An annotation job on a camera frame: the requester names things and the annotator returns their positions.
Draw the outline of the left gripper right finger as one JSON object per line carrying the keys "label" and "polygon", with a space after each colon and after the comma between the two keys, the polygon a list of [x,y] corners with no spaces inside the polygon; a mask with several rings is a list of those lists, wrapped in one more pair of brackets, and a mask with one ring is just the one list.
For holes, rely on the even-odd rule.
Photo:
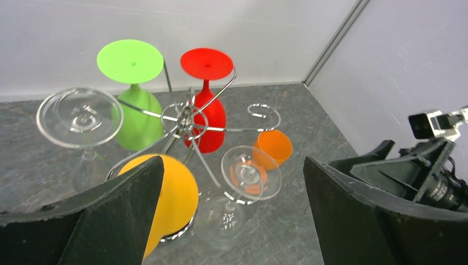
{"label": "left gripper right finger", "polygon": [[467,263],[467,214],[404,200],[311,157],[303,172],[325,264]]}

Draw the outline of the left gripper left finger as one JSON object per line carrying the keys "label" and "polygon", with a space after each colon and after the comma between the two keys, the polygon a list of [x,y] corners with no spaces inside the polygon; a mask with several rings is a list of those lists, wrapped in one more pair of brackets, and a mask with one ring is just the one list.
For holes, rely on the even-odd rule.
{"label": "left gripper left finger", "polygon": [[155,156],[38,211],[1,214],[1,263],[141,264],[163,175]]}

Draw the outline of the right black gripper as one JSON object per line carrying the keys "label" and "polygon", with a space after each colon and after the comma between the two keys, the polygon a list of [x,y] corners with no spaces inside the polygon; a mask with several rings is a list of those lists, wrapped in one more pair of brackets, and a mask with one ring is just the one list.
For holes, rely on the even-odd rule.
{"label": "right black gripper", "polygon": [[384,140],[370,152],[329,165],[336,170],[379,188],[396,197],[415,203],[467,212],[467,183],[455,175],[451,157],[455,144],[443,138],[419,142],[400,149],[399,157],[388,159],[394,141]]}

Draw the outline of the orange wine glass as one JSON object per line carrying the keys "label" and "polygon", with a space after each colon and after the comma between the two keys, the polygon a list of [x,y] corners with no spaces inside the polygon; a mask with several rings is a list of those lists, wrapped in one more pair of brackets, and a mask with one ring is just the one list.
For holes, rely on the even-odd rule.
{"label": "orange wine glass", "polygon": [[289,138],[279,130],[261,132],[253,146],[237,146],[229,150],[233,159],[229,166],[234,190],[252,200],[276,196],[283,184],[280,166],[293,151]]}

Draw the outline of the clear wine glass front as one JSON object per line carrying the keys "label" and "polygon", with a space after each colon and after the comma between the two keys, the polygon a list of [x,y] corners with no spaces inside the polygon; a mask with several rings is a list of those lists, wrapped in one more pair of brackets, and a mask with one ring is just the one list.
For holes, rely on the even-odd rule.
{"label": "clear wine glass front", "polygon": [[283,174],[273,158],[253,146],[236,146],[221,159],[219,182],[210,177],[221,192],[209,199],[194,221],[199,242],[213,251],[227,251],[242,237],[246,228],[244,208],[275,197],[282,188]]}

